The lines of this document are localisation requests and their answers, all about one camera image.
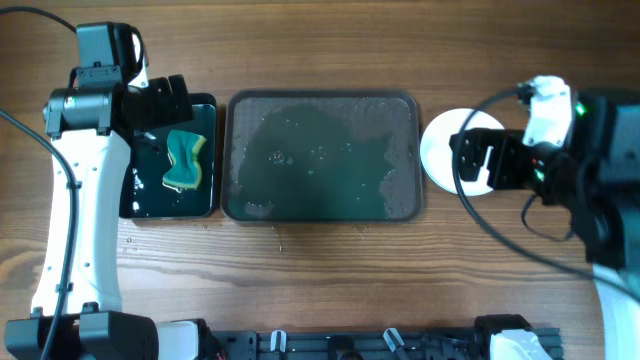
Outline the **green yellow sponge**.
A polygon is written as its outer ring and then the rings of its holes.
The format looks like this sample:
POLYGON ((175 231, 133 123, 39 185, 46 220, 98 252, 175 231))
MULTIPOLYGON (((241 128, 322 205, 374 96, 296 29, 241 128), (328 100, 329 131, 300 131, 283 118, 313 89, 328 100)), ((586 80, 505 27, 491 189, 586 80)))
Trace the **green yellow sponge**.
POLYGON ((171 167, 162 177, 163 184, 176 189, 197 189, 203 176, 198 158, 206 142, 202 135, 171 130, 167 136, 171 167))

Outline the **white plate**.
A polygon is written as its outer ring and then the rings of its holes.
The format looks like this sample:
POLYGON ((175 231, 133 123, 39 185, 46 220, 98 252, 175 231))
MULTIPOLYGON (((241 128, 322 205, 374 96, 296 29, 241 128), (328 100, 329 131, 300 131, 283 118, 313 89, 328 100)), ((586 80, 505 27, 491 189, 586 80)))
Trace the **white plate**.
MULTIPOLYGON (((456 194, 452 175, 452 150, 449 140, 459 132, 463 121, 472 109, 458 108, 446 111, 434 118, 425 129, 420 143, 420 159, 426 174, 440 188, 456 194)), ((488 163, 493 148, 489 147, 481 162, 478 179, 462 181, 462 187, 468 197, 481 196, 493 191, 487 185, 489 177, 488 163)))

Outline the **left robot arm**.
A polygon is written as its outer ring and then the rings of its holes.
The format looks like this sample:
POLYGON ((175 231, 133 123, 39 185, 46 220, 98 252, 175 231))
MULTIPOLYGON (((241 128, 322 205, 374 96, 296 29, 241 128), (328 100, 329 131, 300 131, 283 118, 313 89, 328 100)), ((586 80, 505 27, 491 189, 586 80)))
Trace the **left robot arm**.
POLYGON ((120 197, 138 132, 188 121, 179 75, 148 80, 139 31, 124 23, 76 29, 76 83, 53 91, 40 140, 54 158, 43 273, 31 314, 5 327, 18 359, 195 359, 195 321, 157 323, 122 309, 117 278, 120 197))

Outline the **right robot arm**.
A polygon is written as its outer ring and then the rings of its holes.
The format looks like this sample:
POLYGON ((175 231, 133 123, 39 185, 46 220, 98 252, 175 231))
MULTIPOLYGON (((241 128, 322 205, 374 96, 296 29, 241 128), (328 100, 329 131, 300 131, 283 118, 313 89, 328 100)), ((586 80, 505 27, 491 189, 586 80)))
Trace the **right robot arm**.
POLYGON ((598 287, 609 359, 639 356, 639 96, 615 89, 574 93, 566 85, 521 84, 471 114, 515 97, 529 109, 523 130, 472 129, 467 116, 450 138, 458 197, 488 235, 515 253, 598 287), (530 252, 491 226, 462 187, 489 160, 494 190, 529 189, 571 215, 590 272, 530 252))

